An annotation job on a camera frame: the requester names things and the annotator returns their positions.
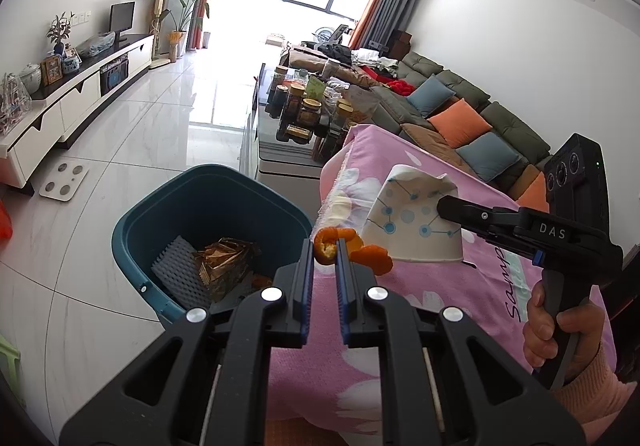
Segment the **pink sleeve forearm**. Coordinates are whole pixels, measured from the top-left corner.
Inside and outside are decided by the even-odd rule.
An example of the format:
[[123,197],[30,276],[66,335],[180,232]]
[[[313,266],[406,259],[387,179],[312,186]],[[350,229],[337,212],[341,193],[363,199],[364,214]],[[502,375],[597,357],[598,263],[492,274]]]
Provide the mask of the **pink sleeve forearm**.
[[588,445],[604,445],[614,437],[614,422],[638,394],[639,384],[618,380],[602,350],[575,379],[552,392],[582,426]]

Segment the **person right hand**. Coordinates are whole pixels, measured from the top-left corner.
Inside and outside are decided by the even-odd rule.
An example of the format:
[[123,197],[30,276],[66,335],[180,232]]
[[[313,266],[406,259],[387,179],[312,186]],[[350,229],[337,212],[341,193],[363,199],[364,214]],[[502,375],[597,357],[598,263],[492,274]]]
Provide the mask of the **person right hand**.
[[559,353],[553,333],[562,330],[578,336],[575,353],[566,370],[567,379],[579,376],[600,350],[604,325],[604,311],[587,302],[552,317],[544,309],[544,285],[538,282],[527,303],[528,322],[524,325],[524,355],[530,366],[540,368]]

